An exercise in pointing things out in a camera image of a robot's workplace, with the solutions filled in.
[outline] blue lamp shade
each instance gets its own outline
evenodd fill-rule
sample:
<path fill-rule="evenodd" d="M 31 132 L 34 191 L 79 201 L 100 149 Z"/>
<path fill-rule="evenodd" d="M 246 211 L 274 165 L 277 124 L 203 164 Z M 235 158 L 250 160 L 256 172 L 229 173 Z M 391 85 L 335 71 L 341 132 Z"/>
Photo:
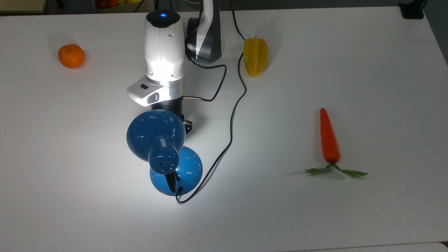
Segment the blue lamp shade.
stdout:
<path fill-rule="evenodd" d="M 129 149 L 149 163 L 151 181 L 162 193 L 175 195 L 191 191 L 202 175 L 202 163 L 191 149 L 183 147 L 185 127 L 170 111 L 155 109 L 138 115 L 129 125 Z"/>
<path fill-rule="evenodd" d="M 185 127 L 179 117 L 167 110 L 150 110 L 132 121 L 126 141 L 136 156 L 149 162 L 156 173 L 165 175 L 179 165 Z"/>

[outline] black cable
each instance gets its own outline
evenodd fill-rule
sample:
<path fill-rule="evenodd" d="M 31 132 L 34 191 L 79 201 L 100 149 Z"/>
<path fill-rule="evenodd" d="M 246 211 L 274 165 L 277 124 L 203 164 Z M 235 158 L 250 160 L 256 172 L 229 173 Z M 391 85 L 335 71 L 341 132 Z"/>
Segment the black cable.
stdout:
<path fill-rule="evenodd" d="M 140 8 L 140 6 L 142 5 L 144 0 L 141 0 L 140 3 L 138 4 L 137 8 L 135 8 L 135 10 L 132 13 L 136 13 L 138 8 Z"/>
<path fill-rule="evenodd" d="M 230 148 L 230 145 L 232 145 L 233 142 L 233 120 L 235 118 L 235 112 L 237 110 L 237 106 L 238 103 L 240 102 L 240 100 L 244 97 L 244 95 L 246 95 L 247 92 L 247 87 L 246 84 L 243 81 L 243 78 L 241 77 L 241 71 L 240 71 L 240 65 L 241 65 L 241 59 L 243 58 L 243 53 L 241 54 L 239 60 L 238 60 L 238 76 L 240 77 L 241 83 L 243 84 L 244 87 L 244 93 L 240 96 L 240 98 L 238 99 L 238 101 L 235 103 L 235 106 L 233 107 L 233 111 L 232 111 L 232 115 L 230 117 L 230 141 L 227 144 L 226 148 L 219 154 L 218 158 L 215 160 L 215 162 L 213 163 L 213 165 L 211 166 L 211 168 L 208 170 L 207 174 L 204 176 L 204 178 L 202 179 L 201 183 L 199 184 L 199 186 L 196 188 L 196 190 L 186 199 L 186 200 L 179 200 L 179 193 L 182 192 L 183 188 L 179 187 L 177 189 L 176 192 L 176 200 L 179 203 L 185 203 L 187 201 L 189 201 L 191 198 L 193 198 L 198 191 L 202 188 L 202 185 L 205 183 L 205 181 L 207 180 L 208 176 L 210 175 L 211 171 L 213 170 L 213 168 L 215 168 L 216 164 L 221 160 L 221 158 L 224 156 L 224 154 L 228 151 L 228 149 Z"/>
<path fill-rule="evenodd" d="M 243 35 L 241 35 L 241 33 L 240 33 L 239 30 L 238 30 L 237 21 L 236 21 L 236 19 L 235 19 L 235 13 L 233 12 L 233 10 L 232 10 L 232 14 L 233 14 L 233 21 L 234 21 L 234 23 L 235 23 L 235 27 L 237 28 L 237 31 L 238 31 L 238 33 L 240 34 L 240 36 L 245 40 L 245 38 L 243 37 Z M 202 188 L 202 186 L 203 186 L 205 180 L 206 180 L 206 179 L 208 178 L 208 176 L 210 175 L 211 171 L 215 168 L 216 164 L 219 162 L 219 160 L 221 160 L 221 158 L 224 156 L 224 154 L 225 154 L 225 153 L 227 152 L 227 150 L 230 148 L 230 145 L 232 145 L 232 142 L 233 142 L 233 120 L 234 120 L 234 118 L 235 118 L 235 112 L 236 112 L 236 110 L 237 110 L 238 103 L 240 103 L 240 100 L 246 95 L 246 92 L 247 92 L 247 86 L 246 86 L 246 84 L 244 83 L 243 77 L 241 76 L 241 70 L 240 70 L 241 59 L 243 58 L 243 55 L 244 55 L 244 53 L 241 53 L 241 56 L 240 56 L 240 58 L 238 59 L 238 76 L 240 77 L 240 81 L 241 81 L 241 83 L 243 84 L 243 87 L 244 87 L 244 93 L 240 96 L 240 98 L 238 99 L 238 101 L 235 103 L 235 106 L 233 107 L 232 115 L 230 116 L 230 141 L 229 141 L 229 143 L 227 144 L 226 148 L 219 154 L 218 158 L 217 158 L 217 159 L 215 160 L 215 162 L 212 164 L 212 166 L 211 166 L 210 169 L 208 170 L 207 174 L 204 176 L 204 178 L 202 179 L 201 183 L 199 184 L 199 186 L 196 188 L 196 190 L 195 190 L 195 191 L 194 191 L 194 192 L 193 192 L 193 193 L 192 193 L 186 200 L 179 200 L 179 193 L 182 192 L 183 188 L 182 188 L 182 187 L 179 187 L 179 188 L 177 189 L 177 192 L 176 192 L 176 201 L 179 202 L 179 203 L 185 203 L 185 202 L 189 201 L 191 198 L 193 198 L 193 197 L 198 193 L 198 191 Z"/>
<path fill-rule="evenodd" d="M 202 11 L 204 11 L 204 0 L 201 0 L 201 6 L 199 7 L 199 17 L 196 21 L 196 29 L 199 27 L 199 23 L 201 22 Z"/>
<path fill-rule="evenodd" d="M 235 11 L 232 10 L 232 15 L 233 15 L 233 22 L 235 23 L 235 28 L 237 29 L 238 34 L 243 38 L 243 40 L 245 41 L 246 39 L 243 37 L 243 35 L 240 32 L 240 29 L 238 29 L 238 25 L 237 25 L 237 20 L 235 18 Z"/>
<path fill-rule="evenodd" d="M 203 101 L 213 101 L 213 100 L 216 98 L 216 96 L 218 95 L 218 93 L 219 93 L 219 91 L 220 91 L 220 89 L 221 89 L 221 86 L 222 86 L 223 83 L 224 83 L 225 75 L 226 75 L 226 73 L 227 73 L 227 66 L 224 65 L 224 64 L 222 64 L 222 65 L 214 65 L 214 66 L 203 66 L 203 65 L 199 65 L 198 63 L 196 63 L 195 61 L 193 61 L 193 59 L 191 59 L 190 61 L 191 61 L 191 63 L 193 63 L 195 66 L 200 67 L 200 68 L 202 68 L 202 69 L 215 69 L 215 68 L 218 68 L 218 67 L 224 67 L 223 78 L 221 79 L 221 83 L 220 83 L 220 85 L 218 86 L 218 90 L 216 90 L 215 95 L 214 95 L 211 99 L 204 99 L 204 98 L 201 98 L 201 100 L 203 100 Z"/>

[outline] tomato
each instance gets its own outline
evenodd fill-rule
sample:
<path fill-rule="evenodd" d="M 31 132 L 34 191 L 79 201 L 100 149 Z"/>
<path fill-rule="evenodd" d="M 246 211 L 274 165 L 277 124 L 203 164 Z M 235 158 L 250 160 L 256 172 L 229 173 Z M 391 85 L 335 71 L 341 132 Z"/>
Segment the tomato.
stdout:
<path fill-rule="evenodd" d="M 109 8 L 116 7 L 118 5 L 118 0 L 109 0 Z"/>
<path fill-rule="evenodd" d="M 108 0 L 96 0 L 95 7 L 97 9 L 107 9 L 107 8 L 109 8 Z"/>

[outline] artificial carrot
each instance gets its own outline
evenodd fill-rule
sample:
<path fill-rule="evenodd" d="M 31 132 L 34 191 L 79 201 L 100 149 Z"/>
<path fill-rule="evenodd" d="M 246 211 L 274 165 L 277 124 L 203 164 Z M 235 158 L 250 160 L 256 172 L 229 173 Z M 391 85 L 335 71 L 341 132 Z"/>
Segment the artificial carrot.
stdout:
<path fill-rule="evenodd" d="M 320 109 L 320 140 L 322 143 L 322 153 L 325 161 L 328 163 L 336 163 L 339 161 L 339 147 L 337 146 L 332 123 L 330 122 L 330 118 L 324 108 Z"/>
<path fill-rule="evenodd" d="M 367 173 L 361 171 L 346 169 L 342 170 L 338 165 L 336 165 L 336 162 L 339 161 L 340 158 L 339 147 L 337 145 L 330 118 L 328 117 L 327 111 L 324 108 L 320 109 L 320 140 L 322 145 L 323 158 L 329 164 L 325 168 L 306 169 L 306 172 L 312 173 L 314 175 L 327 172 L 330 170 L 330 168 L 334 167 L 338 171 L 349 175 L 350 177 L 362 177 L 364 175 L 367 175 Z"/>

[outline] lamp base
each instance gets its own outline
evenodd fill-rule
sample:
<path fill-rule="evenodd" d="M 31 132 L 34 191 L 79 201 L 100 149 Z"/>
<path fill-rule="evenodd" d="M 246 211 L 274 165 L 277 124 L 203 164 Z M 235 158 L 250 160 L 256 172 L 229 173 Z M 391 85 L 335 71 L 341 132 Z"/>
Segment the lamp base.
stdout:
<path fill-rule="evenodd" d="M 176 177 L 176 188 L 182 187 L 183 195 L 196 187 L 202 176 L 202 162 L 199 156 L 190 148 L 183 147 L 179 152 L 179 166 L 174 171 Z M 152 169 L 149 171 L 152 184 L 161 193 L 175 196 L 176 193 L 171 192 L 165 175 L 160 175 Z"/>

